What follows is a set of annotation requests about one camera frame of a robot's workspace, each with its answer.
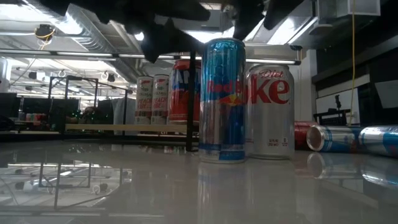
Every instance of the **wooden board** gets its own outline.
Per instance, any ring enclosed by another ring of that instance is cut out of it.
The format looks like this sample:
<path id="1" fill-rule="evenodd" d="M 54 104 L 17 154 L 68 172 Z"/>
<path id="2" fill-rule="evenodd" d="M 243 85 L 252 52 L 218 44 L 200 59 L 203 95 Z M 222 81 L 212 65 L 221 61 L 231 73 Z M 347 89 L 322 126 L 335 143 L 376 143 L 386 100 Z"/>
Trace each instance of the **wooden board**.
<path id="1" fill-rule="evenodd" d="M 186 125 L 66 124 L 66 130 L 187 132 Z"/>

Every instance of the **metal duct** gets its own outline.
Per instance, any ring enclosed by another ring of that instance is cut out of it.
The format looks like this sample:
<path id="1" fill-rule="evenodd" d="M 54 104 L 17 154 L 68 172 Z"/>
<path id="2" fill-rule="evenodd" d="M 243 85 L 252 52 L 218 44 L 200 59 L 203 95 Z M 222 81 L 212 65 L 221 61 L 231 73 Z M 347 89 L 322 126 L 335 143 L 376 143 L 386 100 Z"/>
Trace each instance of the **metal duct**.
<path id="1" fill-rule="evenodd" d="M 84 15 L 78 6 L 69 5 L 65 16 L 61 16 L 51 9 L 43 6 L 37 0 L 22 0 L 33 10 L 49 17 L 58 29 L 66 34 L 79 34 L 89 37 L 75 37 L 74 41 L 89 50 L 90 52 L 116 52 L 115 48 L 105 39 L 102 33 Z M 106 62 L 120 71 L 123 78 L 128 82 L 136 82 L 140 72 L 130 67 L 126 62 L 117 58 L 116 61 Z"/>

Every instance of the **reflective surface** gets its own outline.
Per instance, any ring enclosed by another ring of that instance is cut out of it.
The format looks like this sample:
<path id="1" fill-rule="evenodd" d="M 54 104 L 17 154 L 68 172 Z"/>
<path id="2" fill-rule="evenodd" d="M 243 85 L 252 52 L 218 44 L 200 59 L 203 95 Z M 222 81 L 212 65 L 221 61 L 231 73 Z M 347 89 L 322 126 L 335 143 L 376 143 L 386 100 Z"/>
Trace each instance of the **reflective surface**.
<path id="1" fill-rule="evenodd" d="M 297 151 L 293 161 L 209 164 L 171 146 L 0 147 L 10 150 L 0 152 L 2 224 L 395 223 L 398 217 L 398 161 L 385 157 Z"/>

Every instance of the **red can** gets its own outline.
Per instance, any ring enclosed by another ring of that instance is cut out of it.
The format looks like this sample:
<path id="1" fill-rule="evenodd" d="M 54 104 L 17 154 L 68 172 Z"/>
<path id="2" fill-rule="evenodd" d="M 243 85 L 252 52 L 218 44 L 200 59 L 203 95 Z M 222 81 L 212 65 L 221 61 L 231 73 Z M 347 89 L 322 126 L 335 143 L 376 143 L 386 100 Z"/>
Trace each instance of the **red can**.
<path id="1" fill-rule="evenodd" d="M 188 119 L 188 79 L 189 60 L 174 63 L 169 84 L 169 123 L 186 124 Z M 201 62 L 196 62 L 195 101 L 193 103 L 193 122 L 199 123 Z"/>
<path id="2" fill-rule="evenodd" d="M 294 141 L 296 149 L 309 149 L 307 145 L 307 131 L 318 123 L 314 121 L 294 121 Z"/>

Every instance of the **can label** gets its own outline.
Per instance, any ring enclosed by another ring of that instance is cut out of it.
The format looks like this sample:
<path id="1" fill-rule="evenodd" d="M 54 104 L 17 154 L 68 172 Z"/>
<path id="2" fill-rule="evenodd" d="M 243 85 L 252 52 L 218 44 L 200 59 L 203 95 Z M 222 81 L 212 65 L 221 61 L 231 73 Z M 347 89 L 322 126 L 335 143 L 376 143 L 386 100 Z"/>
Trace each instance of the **can label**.
<path id="1" fill-rule="evenodd" d="M 156 75 L 152 92 L 151 124 L 166 124 L 167 98 L 169 92 L 169 76 Z"/>
<path id="2" fill-rule="evenodd" d="M 187 122 L 189 61 L 177 61 L 170 77 L 169 121 Z M 201 68 L 197 65 L 195 75 L 195 96 L 193 121 L 199 122 Z"/>
<path id="3" fill-rule="evenodd" d="M 254 156 L 291 157 L 294 153 L 294 79 L 289 68 L 258 65 L 250 69 L 246 82 L 247 148 Z"/>
<path id="4" fill-rule="evenodd" d="M 243 44 L 220 40 L 203 58 L 199 155 L 205 161 L 242 161 L 244 151 Z"/>
<path id="5" fill-rule="evenodd" d="M 152 77 L 138 78 L 135 124 L 150 124 L 152 114 L 152 84 Z"/>

